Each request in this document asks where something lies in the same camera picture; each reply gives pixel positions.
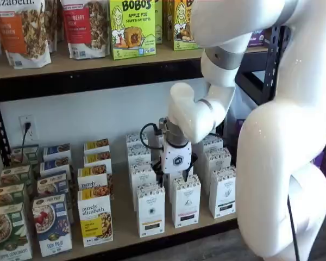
cartoon woman illustration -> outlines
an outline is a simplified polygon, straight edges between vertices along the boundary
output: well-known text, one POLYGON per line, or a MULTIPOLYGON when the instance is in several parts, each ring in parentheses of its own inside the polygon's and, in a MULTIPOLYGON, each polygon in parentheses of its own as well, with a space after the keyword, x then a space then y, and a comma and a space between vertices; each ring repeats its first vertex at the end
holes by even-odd
POLYGON ((116 47, 127 47, 126 41, 124 40, 124 24, 123 14, 119 6, 115 6, 112 10, 111 28, 112 28, 112 40, 116 47))
POLYGON ((181 30, 185 29, 187 21, 185 18, 186 6, 183 2, 180 2, 176 8, 176 22, 175 22, 175 35, 181 33, 181 30))

orange label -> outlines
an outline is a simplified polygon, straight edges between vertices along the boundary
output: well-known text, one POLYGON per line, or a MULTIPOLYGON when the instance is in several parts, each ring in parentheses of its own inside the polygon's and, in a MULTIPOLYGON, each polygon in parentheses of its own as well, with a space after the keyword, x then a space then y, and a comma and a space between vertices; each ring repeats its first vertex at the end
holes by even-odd
POLYGON ((27 53, 22 19, 14 12, 0 12, 0 38, 5 50, 9 53, 27 53))

brand logo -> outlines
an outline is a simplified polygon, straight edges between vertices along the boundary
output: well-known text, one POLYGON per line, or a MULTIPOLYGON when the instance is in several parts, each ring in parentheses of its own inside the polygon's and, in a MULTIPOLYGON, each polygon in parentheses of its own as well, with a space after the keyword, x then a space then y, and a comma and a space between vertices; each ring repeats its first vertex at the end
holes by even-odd
POLYGON ((174 166, 179 166, 182 164, 182 162, 184 162, 184 157, 177 156, 176 158, 174 158, 173 164, 174 166))

apple pie image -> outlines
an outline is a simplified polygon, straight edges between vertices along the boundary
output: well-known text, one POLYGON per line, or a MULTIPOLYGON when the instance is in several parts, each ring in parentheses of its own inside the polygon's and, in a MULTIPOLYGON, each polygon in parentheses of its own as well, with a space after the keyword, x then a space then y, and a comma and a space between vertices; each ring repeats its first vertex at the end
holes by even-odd
POLYGON ((142 30, 140 27, 128 27, 124 30, 124 39, 128 48, 141 45, 142 30))

purple box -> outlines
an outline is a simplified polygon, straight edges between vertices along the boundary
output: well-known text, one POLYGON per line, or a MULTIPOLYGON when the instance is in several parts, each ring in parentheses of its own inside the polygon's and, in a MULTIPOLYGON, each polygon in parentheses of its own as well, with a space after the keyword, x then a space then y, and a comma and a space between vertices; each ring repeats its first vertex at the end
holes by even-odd
POLYGON ((252 33, 248 47, 250 46, 261 46, 265 43, 265 31, 258 30, 252 33))

